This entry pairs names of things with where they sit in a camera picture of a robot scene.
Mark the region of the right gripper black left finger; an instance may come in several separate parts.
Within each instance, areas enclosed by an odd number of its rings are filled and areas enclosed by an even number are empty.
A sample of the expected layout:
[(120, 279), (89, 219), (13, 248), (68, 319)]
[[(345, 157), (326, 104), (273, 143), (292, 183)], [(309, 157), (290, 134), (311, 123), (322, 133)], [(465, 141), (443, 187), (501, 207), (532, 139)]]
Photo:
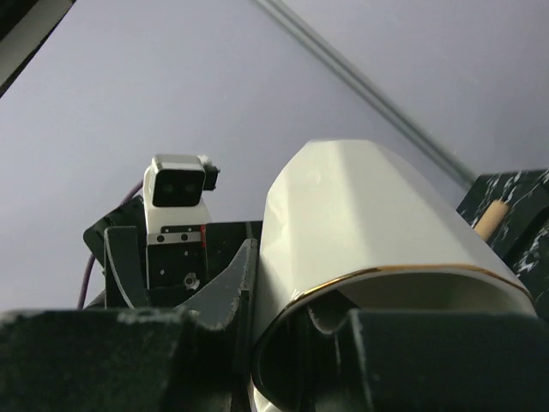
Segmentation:
[(1, 316), (4, 411), (248, 411), (257, 242), (174, 309)]

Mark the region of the white faceted mug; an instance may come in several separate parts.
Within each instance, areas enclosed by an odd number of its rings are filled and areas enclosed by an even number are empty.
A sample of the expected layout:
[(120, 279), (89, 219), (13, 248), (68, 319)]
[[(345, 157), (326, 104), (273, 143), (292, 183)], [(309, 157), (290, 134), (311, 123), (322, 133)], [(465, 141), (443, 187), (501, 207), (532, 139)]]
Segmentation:
[(366, 140), (311, 141), (271, 185), (256, 275), (252, 398), (288, 409), (268, 373), (299, 310), (324, 331), (346, 310), (534, 315), (526, 287), (407, 161)]

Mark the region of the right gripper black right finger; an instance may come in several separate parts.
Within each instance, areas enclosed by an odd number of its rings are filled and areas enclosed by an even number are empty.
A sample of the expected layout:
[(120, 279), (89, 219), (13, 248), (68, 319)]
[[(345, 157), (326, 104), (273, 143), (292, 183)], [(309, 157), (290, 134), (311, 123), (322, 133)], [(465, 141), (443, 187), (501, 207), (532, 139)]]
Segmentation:
[(535, 317), (354, 309), (310, 350), (313, 411), (548, 408), (548, 326)]

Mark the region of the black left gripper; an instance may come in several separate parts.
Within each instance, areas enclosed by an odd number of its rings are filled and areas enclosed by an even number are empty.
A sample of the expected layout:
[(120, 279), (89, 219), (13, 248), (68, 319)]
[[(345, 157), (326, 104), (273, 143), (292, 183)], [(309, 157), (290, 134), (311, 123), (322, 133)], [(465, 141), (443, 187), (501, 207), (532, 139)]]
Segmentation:
[(105, 291), (88, 306), (177, 306), (219, 275), (245, 239), (261, 234), (261, 221), (169, 227), (158, 245), (148, 246), (143, 199), (136, 196), (83, 234), (106, 280)]

